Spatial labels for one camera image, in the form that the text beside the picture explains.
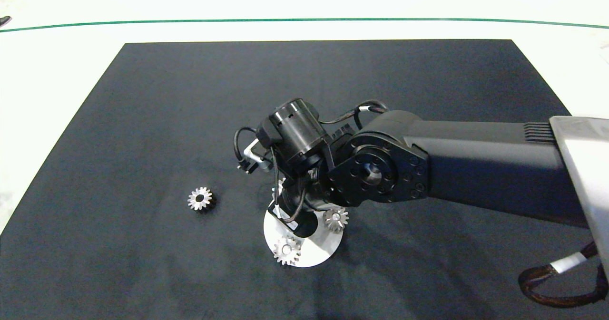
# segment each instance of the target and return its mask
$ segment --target cable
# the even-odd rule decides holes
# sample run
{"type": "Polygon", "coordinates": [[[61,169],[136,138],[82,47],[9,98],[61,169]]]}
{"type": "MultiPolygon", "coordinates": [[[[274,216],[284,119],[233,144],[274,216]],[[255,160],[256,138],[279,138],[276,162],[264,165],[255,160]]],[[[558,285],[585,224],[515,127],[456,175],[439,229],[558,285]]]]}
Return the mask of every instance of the cable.
{"type": "Polygon", "coordinates": [[[270,154],[273,157],[273,167],[275,168],[275,174],[273,184],[275,185],[275,190],[273,191],[275,197],[275,211],[277,212],[277,217],[281,218],[281,214],[279,213],[279,167],[277,166],[277,157],[275,156],[275,150],[273,147],[270,147],[270,154]]]}
{"type": "Polygon", "coordinates": [[[303,209],[303,204],[305,203],[305,196],[306,196],[306,186],[305,186],[305,188],[303,188],[302,192],[300,192],[300,200],[298,201],[298,207],[296,207],[296,211],[294,212],[294,215],[292,215],[291,217],[289,217],[287,219],[281,218],[281,220],[285,221],[286,223],[291,223],[296,218],[298,218],[300,211],[303,209]]]}
{"type": "Polygon", "coordinates": [[[235,157],[237,157],[239,164],[244,161],[243,156],[241,156],[241,151],[239,151],[239,134],[241,134],[241,131],[250,131],[253,134],[256,134],[256,129],[248,126],[244,126],[241,129],[235,131],[235,136],[233,137],[233,149],[235,150],[235,157]]]}
{"type": "Polygon", "coordinates": [[[533,291],[533,289],[539,287],[548,279],[585,262],[587,259],[596,255],[597,253],[598,251],[596,249],[596,244],[594,244],[594,242],[590,242],[590,244],[581,249],[581,251],[573,253],[564,259],[525,270],[524,272],[520,273],[520,276],[518,276],[518,284],[520,285],[522,294],[537,303],[554,308],[580,307],[587,305],[588,303],[604,300],[607,296],[607,292],[609,291],[609,283],[607,283],[607,276],[605,275],[602,264],[598,265],[596,287],[592,292],[588,292],[587,294],[568,297],[555,297],[544,296],[533,291]]]}
{"type": "Polygon", "coordinates": [[[374,99],[370,99],[370,100],[366,100],[363,103],[360,103],[359,105],[357,105],[356,107],[356,112],[353,115],[353,120],[355,121],[355,125],[357,126],[357,129],[362,129],[363,125],[361,123],[361,121],[359,120],[359,112],[361,112],[361,107],[365,107],[368,106],[368,110],[370,112],[375,112],[375,113],[384,113],[387,112],[389,110],[389,108],[387,107],[387,105],[385,105],[385,103],[383,103],[382,101],[378,101],[378,100],[374,100],[374,99]]]}
{"type": "Polygon", "coordinates": [[[375,112],[375,113],[379,113],[379,114],[385,113],[389,110],[387,105],[385,105],[385,103],[383,103],[382,101],[370,99],[370,100],[366,100],[366,101],[359,103],[355,108],[353,108],[353,110],[348,110],[347,112],[344,112],[344,114],[339,116],[337,119],[330,120],[330,121],[320,120],[319,122],[322,124],[329,125],[329,124],[335,124],[335,123],[338,123],[339,121],[344,121],[344,120],[347,120],[347,119],[353,117],[353,120],[355,121],[355,125],[357,126],[357,129],[361,130],[363,128],[363,125],[362,125],[361,121],[359,120],[359,112],[363,111],[362,107],[367,107],[367,110],[369,110],[370,112],[375,112]]]}

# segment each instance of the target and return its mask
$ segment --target green line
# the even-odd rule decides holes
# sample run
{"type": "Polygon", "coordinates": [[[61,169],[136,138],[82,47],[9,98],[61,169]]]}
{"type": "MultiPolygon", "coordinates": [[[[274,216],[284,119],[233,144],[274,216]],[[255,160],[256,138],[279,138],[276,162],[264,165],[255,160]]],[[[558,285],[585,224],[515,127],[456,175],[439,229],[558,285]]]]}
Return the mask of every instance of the green line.
{"type": "Polygon", "coordinates": [[[609,25],[593,25],[578,23],[561,23],[558,21],[520,20],[520,19],[485,19],[485,18],[282,18],[282,19],[157,19],[157,20],[118,20],[91,21],[89,23],[70,23],[57,25],[31,26],[29,28],[5,29],[0,32],[38,30],[50,28],[65,28],[67,26],[111,25],[111,24],[142,24],[142,23],[237,23],[262,21],[489,21],[498,23],[526,23],[542,25],[577,26],[579,28],[609,29],[609,25]]]}

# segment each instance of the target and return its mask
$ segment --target black cylindrical motor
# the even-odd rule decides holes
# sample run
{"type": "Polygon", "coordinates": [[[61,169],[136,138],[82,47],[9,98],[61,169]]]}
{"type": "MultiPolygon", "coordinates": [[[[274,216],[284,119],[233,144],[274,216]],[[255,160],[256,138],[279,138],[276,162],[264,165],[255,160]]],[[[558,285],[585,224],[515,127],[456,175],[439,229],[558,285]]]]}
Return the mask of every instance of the black cylindrical motor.
{"type": "Polygon", "coordinates": [[[287,166],[306,169],[321,159],[317,151],[328,132],[318,118],[317,110],[302,99],[288,101],[268,116],[282,138],[275,146],[287,166]]]}

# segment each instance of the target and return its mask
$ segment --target black cable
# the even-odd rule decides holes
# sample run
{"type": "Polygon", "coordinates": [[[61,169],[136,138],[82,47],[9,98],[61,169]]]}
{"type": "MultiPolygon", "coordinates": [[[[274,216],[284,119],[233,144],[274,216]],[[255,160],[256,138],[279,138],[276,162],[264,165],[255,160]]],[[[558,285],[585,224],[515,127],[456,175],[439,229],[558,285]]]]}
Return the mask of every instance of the black cable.
{"type": "MultiPolygon", "coordinates": [[[[270,154],[273,156],[273,167],[275,167],[275,181],[273,181],[273,184],[275,185],[275,190],[273,194],[275,197],[275,205],[279,205],[279,167],[277,166],[277,157],[275,156],[275,150],[272,146],[270,147],[270,154]]],[[[277,218],[281,218],[279,210],[277,210],[277,218]]]]}
{"type": "Polygon", "coordinates": [[[366,100],[366,101],[359,103],[352,110],[348,110],[347,112],[344,112],[344,114],[339,116],[337,119],[329,120],[329,121],[320,120],[319,122],[322,124],[326,124],[326,125],[335,124],[335,123],[339,123],[339,121],[347,120],[353,116],[354,120],[355,120],[355,125],[357,125],[357,128],[362,129],[362,123],[359,120],[358,114],[360,112],[359,108],[363,107],[363,106],[370,106],[370,108],[368,108],[368,109],[375,113],[384,113],[389,110],[387,105],[385,105],[385,103],[383,103],[382,101],[370,99],[370,100],[366,100]]]}
{"type": "Polygon", "coordinates": [[[256,129],[248,126],[244,126],[235,131],[235,136],[233,137],[233,149],[235,150],[235,157],[237,157],[239,163],[243,162],[243,156],[241,156],[241,151],[239,151],[239,134],[241,134],[241,131],[250,131],[253,134],[256,134],[256,129]]]}
{"type": "MultiPolygon", "coordinates": [[[[581,249],[581,255],[586,259],[596,255],[598,253],[596,244],[591,242],[585,248],[581,249]]],[[[588,303],[594,303],[599,300],[604,300],[607,297],[609,291],[609,283],[607,283],[607,276],[603,270],[602,264],[598,266],[598,272],[596,274],[596,287],[592,292],[587,294],[568,296],[568,297],[555,297],[545,296],[537,294],[533,289],[539,287],[542,283],[548,279],[559,275],[559,272],[552,266],[547,264],[543,266],[535,266],[520,273],[518,276],[518,284],[520,285],[520,291],[527,298],[554,308],[573,308],[587,305],[588,303]]]]}
{"type": "Polygon", "coordinates": [[[306,186],[302,189],[302,192],[300,192],[300,200],[298,201],[298,207],[296,207],[296,211],[294,212],[294,215],[292,215],[291,217],[289,217],[287,219],[282,218],[281,220],[285,221],[286,223],[291,223],[296,218],[298,218],[300,211],[303,209],[303,205],[305,204],[305,197],[306,197],[306,186]]]}

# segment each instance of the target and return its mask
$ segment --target metal gear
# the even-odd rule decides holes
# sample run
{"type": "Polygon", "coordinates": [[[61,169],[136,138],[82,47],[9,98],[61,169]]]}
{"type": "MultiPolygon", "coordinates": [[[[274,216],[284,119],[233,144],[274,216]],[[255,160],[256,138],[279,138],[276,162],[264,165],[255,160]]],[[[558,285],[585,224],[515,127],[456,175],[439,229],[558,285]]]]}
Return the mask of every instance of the metal gear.
{"type": "Polygon", "coordinates": [[[213,207],[214,195],[207,187],[197,188],[188,198],[188,205],[193,210],[210,209],[213,207]]]}
{"type": "Polygon", "coordinates": [[[324,212],[324,225],[333,233],[341,233],[349,220],[349,212],[344,207],[335,207],[324,212]]]}
{"type": "Polygon", "coordinates": [[[294,266],[300,260],[300,246],[300,241],[289,236],[282,236],[275,244],[273,255],[282,265],[294,266]]]}

